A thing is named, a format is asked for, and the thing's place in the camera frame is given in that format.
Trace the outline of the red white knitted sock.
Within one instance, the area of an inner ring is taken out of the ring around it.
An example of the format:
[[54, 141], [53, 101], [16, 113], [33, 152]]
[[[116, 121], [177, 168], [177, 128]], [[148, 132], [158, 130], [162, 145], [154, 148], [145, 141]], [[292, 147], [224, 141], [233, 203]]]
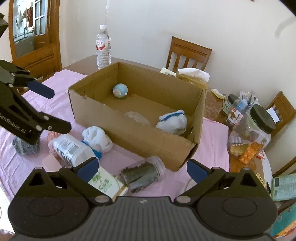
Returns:
[[54, 141], [60, 135], [61, 134], [57, 133], [57, 132], [48, 132], [48, 135], [47, 135], [47, 143], [48, 143], [49, 153], [52, 154], [57, 160], [60, 160], [61, 158], [54, 149]]

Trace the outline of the green white tissue pack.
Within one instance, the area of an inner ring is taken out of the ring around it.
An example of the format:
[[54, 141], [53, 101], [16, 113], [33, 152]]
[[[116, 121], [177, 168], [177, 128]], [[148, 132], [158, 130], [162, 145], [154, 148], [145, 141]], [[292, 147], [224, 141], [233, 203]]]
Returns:
[[128, 192], [125, 186], [118, 178], [103, 167], [99, 167], [98, 172], [88, 182], [91, 186], [112, 198], [114, 201], [118, 196], [124, 196]]

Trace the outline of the white plastic bottle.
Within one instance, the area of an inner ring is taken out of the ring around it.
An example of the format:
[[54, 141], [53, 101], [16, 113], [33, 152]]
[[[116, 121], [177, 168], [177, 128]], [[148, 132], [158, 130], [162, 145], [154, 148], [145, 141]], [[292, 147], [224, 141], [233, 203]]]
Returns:
[[60, 135], [53, 140], [54, 150], [68, 165], [77, 167], [91, 157], [96, 157], [93, 150], [70, 134]]

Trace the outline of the grey blue knitted sock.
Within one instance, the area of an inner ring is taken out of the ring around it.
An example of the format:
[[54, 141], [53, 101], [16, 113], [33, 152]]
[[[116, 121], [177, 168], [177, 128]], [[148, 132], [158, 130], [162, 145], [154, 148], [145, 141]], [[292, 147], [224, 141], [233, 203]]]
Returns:
[[12, 145], [15, 148], [16, 153], [20, 156], [36, 154], [40, 150], [40, 140], [38, 140], [36, 144], [31, 145], [19, 137], [14, 137]]

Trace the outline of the white blue knitted sock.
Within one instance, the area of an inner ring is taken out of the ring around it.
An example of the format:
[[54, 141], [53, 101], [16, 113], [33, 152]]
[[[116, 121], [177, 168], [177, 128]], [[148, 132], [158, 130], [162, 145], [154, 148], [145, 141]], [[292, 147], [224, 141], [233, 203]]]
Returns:
[[105, 131], [97, 126], [91, 126], [86, 128], [82, 132], [83, 143], [88, 145], [95, 156], [100, 159], [103, 153], [107, 153], [111, 150], [113, 142]]

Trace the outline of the clear jar of dark tea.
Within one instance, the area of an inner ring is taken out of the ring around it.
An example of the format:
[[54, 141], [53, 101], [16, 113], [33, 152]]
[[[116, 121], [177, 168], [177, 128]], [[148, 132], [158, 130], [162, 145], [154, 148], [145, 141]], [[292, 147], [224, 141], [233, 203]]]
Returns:
[[166, 168], [158, 156], [151, 156], [136, 162], [119, 173], [119, 180], [129, 192], [140, 192], [155, 182], [161, 182], [166, 175]]

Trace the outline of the light blue round toy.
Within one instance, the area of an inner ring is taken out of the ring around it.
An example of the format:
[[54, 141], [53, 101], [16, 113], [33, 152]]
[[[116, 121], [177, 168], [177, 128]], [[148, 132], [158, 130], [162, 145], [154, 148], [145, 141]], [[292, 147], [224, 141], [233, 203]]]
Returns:
[[124, 98], [128, 94], [128, 87], [123, 83], [118, 83], [113, 88], [112, 93], [116, 98]]

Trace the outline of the clear plastic lidded container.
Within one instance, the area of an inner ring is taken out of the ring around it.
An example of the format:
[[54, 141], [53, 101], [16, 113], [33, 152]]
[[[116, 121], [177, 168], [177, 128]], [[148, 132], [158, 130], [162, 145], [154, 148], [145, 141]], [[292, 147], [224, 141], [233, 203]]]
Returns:
[[134, 121], [136, 121], [137, 123], [141, 123], [143, 125], [148, 125], [150, 126], [149, 121], [140, 113], [134, 112], [134, 111], [128, 111], [125, 113], [125, 116], [133, 119]]

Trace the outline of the pink tablecloth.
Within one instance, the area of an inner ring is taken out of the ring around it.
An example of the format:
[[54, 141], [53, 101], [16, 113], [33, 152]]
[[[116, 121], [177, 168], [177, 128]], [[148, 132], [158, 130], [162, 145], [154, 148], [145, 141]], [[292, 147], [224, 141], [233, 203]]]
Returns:
[[[74, 120], [68, 97], [68, 87], [82, 78], [84, 78], [84, 75], [80, 73], [62, 70], [44, 82], [44, 85], [55, 91], [55, 96], [52, 99], [46, 99], [31, 91], [23, 95], [36, 110], [69, 121], [72, 125], [70, 134], [79, 140], [82, 138], [81, 133], [84, 127]], [[193, 158], [209, 168], [217, 166], [229, 171], [228, 131], [229, 128], [226, 125], [205, 118], [202, 124], [200, 144]], [[39, 153], [20, 156], [12, 145], [13, 134], [1, 128], [1, 189], [5, 192], [8, 200], [13, 199], [35, 167], [43, 166], [43, 159], [50, 154], [47, 136], [47, 131], [44, 131], [41, 135]], [[121, 169], [142, 159], [141, 156], [114, 144], [109, 152], [102, 155], [100, 166], [117, 176]], [[161, 182], [152, 184], [138, 192], [137, 195], [170, 196], [174, 199], [185, 190], [190, 179], [186, 166], [182, 166], [177, 172], [166, 170], [165, 178]]]

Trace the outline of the large black-lid plastic jar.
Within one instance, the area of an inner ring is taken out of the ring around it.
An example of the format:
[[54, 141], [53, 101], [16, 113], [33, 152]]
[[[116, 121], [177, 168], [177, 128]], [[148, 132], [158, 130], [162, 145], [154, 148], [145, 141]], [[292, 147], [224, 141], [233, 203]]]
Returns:
[[274, 129], [275, 122], [267, 110], [255, 104], [241, 117], [240, 122], [234, 125], [228, 138], [230, 154], [239, 159], [253, 142], [262, 144], [264, 149], [269, 144]]

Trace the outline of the orange pill blister pack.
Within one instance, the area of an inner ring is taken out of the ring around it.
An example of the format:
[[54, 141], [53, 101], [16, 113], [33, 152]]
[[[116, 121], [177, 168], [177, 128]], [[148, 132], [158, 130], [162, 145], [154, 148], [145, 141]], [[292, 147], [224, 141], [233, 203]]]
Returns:
[[263, 149], [263, 145], [257, 142], [253, 142], [250, 144], [246, 151], [240, 156], [239, 161], [248, 164], [249, 161], [253, 159], [261, 150]]

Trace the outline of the brown cardboard box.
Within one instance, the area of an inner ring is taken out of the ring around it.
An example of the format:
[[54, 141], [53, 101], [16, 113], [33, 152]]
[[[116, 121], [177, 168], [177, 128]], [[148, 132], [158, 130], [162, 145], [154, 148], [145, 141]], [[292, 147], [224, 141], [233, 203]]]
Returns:
[[[112, 90], [128, 87], [124, 98]], [[166, 168], [178, 171], [195, 153], [201, 137], [206, 90], [183, 80], [123, 62], [116, 62], [73, 84], [68, 89], [75, 121], [98, 126], [115, 144], [141, 156], [158, 156]], [[159, 117], [182, 109], [187, 130], [181, 136], [156, 128]], [[150, 126], [125, 116], [143, 115]]]

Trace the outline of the teal packet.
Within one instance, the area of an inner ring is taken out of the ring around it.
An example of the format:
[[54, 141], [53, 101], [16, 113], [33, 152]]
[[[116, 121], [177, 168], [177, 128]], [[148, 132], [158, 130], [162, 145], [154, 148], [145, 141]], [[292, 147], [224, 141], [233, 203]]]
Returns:
[[296, 173], [275, 177], [272, 180], [273, 201], [285, 201], [296, 197]]

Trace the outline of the tissue box with tissue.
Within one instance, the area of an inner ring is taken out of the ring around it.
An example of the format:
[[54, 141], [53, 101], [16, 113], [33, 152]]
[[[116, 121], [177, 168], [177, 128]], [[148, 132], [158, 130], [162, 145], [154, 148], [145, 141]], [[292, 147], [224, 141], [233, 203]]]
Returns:
[[178, 69], [176, 77], [197, 88], [207, 89], [210, 74], [197, 68]]

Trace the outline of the white photo booklet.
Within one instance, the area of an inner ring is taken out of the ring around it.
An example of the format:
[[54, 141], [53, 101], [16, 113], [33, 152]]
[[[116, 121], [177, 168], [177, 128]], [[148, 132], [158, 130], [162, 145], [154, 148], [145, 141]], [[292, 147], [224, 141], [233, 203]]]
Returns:
[[170, 75], [170, 76], [173, 76], [173, 77], [176, 76], [176, 73], [175, 73], [175, 72], [173, 72], [173, 71], [171, 71], [171, 70], [169, 70], [169, 69], [167, 69], [167, 68], [165, 68], [165, 67], [163, 67], [163, 68], [160, 70], [160, 73], [163, 73], [163, 74], [165, 74], [165, 75]]

